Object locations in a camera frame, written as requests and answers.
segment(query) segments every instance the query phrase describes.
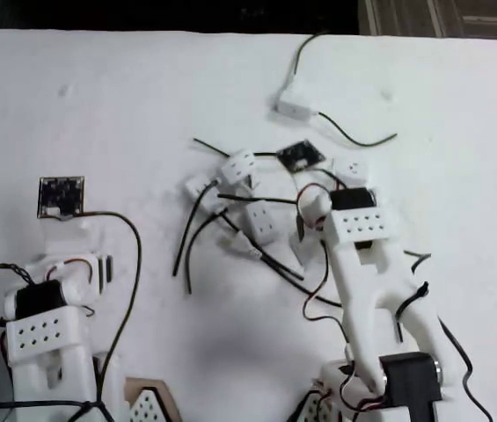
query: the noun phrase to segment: white connector housing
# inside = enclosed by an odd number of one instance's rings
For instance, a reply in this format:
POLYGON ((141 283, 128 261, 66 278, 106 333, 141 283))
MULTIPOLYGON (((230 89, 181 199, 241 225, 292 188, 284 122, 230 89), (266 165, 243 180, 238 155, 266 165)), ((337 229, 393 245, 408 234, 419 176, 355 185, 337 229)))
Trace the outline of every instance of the white connector housing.
POLYGON ((217 178, 228 186, 236 185, 251 176, 256 170, 256 157, 248 149, 230 156, 217 171, 217 178))
MULTIPOLYGON (((205 189, 211 180, 206 174, 198 174, 186 182, 186 192, 189 198, 195 202, 203 189, 205 189)), ((200 208, 207 214, 219 213, 225 209, 224 201, 218 197, 219 190, 216 187, 210 188, 201 200, 200 208)))
POLYGON ((332 211, 325 220, 326 242, 353 244, 394 235, 387 213, 380 207, 332 211))
POLYGON ((364 187, 369 182, 369 167, 363 161, 337 158, 334 162, 334 169, 334 174, 347 187, 364 187))
POLYGON ((275 110, 279 114, 300 121, 308 121, 316 114, 311 107, 311 102, 299 92, 294 91, 292 84, 288 85, 277 98, 275 110))
POLYGON ((259 244, 270 244, 280 233, 272 216, 269 205, 264 200, 252 202, 245 207, 245 216, 252 237, 259 244))

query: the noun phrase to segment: white table surface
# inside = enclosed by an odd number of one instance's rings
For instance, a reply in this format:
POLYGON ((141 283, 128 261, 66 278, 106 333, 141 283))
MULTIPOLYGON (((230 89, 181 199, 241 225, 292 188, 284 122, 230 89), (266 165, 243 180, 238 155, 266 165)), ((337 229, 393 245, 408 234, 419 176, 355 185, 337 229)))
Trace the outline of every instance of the white table surface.
MULTIPOLYGON (((317 109, 365 142, 398 131, 390 144, 358 150, 319 118, 301 125, 269 112, 303 39, 0 32, 0 262, 23 264, 42 248, 38 177, 85 175, 86 209, 124 212, 143 234, 142 285, 118 349, 127 373, 166 380, 187 422, 282 421, 321 363, 341 357, 335 326, 304 321, 303 296, 224 251, 217 226, 194 251, 192 297, 171 267, 191 207, 182 183, 221 162, 193 136, 229 151, 309 138, 328 156, 368 160, 403 246, 434 253, 419 274, 497 420, 497 41, 314 40, 299 76, 317 109)), ((262 166, 270 194, 294 195, 278 164, 262 166)), ((282 220, 287 235, 295 224, 282 220)), ((121 320, 135 259, 128 231, 106 227, 118 280, 95 306, 96 347, 121 320)), ((271 250, 296 267, 285 241, 271 250)), ((305 283, 321 273, 317 263, 305 283)), ((0 358, 0 400, 9 397, 0 358)), ((472 408, 469 420, 484 418, 472 408)))

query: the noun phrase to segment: floor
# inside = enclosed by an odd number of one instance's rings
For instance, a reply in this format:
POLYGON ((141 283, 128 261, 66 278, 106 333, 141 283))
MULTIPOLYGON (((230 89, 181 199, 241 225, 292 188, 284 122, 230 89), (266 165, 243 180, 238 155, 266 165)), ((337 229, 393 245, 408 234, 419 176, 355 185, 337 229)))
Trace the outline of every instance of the floor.
POLYGON ((497 39, 497 0, 361 0, 360 33, 497 39))

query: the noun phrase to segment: dark background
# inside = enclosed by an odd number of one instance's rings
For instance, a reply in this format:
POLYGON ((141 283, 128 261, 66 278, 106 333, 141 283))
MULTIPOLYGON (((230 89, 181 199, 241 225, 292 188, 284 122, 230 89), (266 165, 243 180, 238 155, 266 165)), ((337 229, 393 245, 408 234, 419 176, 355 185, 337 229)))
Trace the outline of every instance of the dark background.
POLYGON ((357 34, 357 1, 0 0, 0 28, 357 34))

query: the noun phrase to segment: circuit board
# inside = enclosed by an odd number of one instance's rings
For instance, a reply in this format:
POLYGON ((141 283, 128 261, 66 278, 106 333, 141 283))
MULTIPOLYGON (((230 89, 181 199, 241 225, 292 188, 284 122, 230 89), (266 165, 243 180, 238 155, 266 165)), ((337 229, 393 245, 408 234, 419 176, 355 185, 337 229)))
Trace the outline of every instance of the circuit board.
POLYGON ((277 159, 290 173, 306 170, 326 160, 325 156, 309 141, 304 140, 277 151, 277 159))
POLYGON ((40 178, 37 216, 75 215, 84 211, 84 178, 40 178))

